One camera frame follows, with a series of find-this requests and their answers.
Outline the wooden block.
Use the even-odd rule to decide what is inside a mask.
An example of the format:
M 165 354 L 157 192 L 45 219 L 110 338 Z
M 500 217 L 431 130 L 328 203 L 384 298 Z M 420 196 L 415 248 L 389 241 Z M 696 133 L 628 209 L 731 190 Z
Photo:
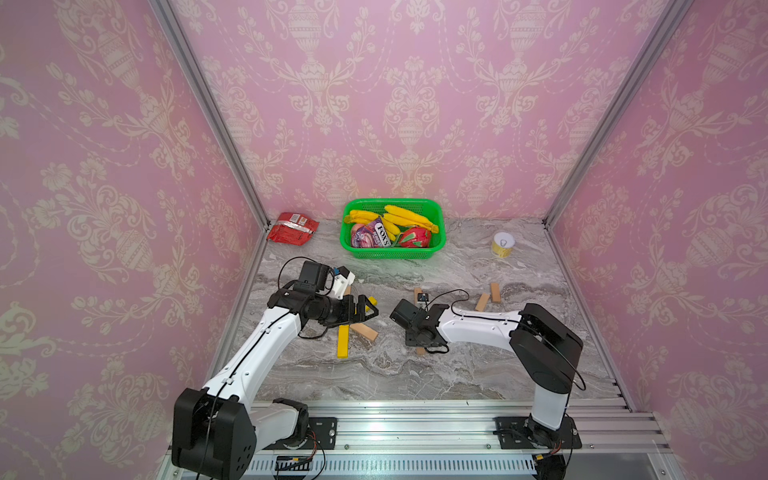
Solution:
M 370 342 L 375 342 L 379 333 L 371 327 L 366 326 L 364 323 L 355 323 L 350 326 L 350 329 L 355 333 L 361 335 Z
M 477 303 L 476 303 L 475 310 L 477 312 L 484 312 L 486 307 L 487 307 L 487 304 L 488 304 L 489 300 L 490 300 L 490 294 L 489 293 L 483 293 L 480 296 L 480 298 L 477 301 Z

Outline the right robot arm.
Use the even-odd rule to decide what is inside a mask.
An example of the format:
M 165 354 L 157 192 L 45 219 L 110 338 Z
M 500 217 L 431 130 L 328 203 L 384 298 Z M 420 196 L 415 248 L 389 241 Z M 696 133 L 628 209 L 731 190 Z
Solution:
M 583 340 L 543 306 L 487 313 L 434 304 L 425 309 L 402 300 L 390 314 L 405 332 L 405 344 L 430 354 L 446 354 L 454 343 L 495 347 L 514 353 L 534 383 L 534 400 L 525 417 L 499 417 L 500 446 L 558 453 L 582 447 L 567 413 L 571 392 L 586 384 L 578 371 Z

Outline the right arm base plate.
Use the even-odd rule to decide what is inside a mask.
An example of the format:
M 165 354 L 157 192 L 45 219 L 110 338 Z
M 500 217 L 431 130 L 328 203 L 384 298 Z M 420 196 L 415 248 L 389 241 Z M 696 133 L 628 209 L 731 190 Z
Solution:
M 557 430 L 551 430 L 530 416 L 496 417 L 493 434 L 504 450 L 581 449 L 583 444 L 572 418 L 565 415 Z

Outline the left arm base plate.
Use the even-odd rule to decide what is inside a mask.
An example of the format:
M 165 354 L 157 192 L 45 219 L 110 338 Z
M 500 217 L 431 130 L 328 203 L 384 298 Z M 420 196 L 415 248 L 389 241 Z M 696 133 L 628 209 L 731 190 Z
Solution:
M 267 450 L 334 450 L 338 433 L 337 417 L 310 417 L 305 437 L 301 441 L 280 440 Z

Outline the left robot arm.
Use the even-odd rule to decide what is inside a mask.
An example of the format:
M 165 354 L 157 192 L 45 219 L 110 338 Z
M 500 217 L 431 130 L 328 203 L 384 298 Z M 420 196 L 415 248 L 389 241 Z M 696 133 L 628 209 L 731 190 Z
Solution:
M 277 288 L 245 344 L 200 389 L 173 407 L 171 462 L 210 479 L 240 479 L 253 455 L 271 445 L 311 438 L 306 404 L 278 398 L 257 413 L 252 403 L 272 367 L 310 321 L 332 329 L 364 323 L 378 309 L 352 296 L 354 274 L 306 259 L 298 279 Z

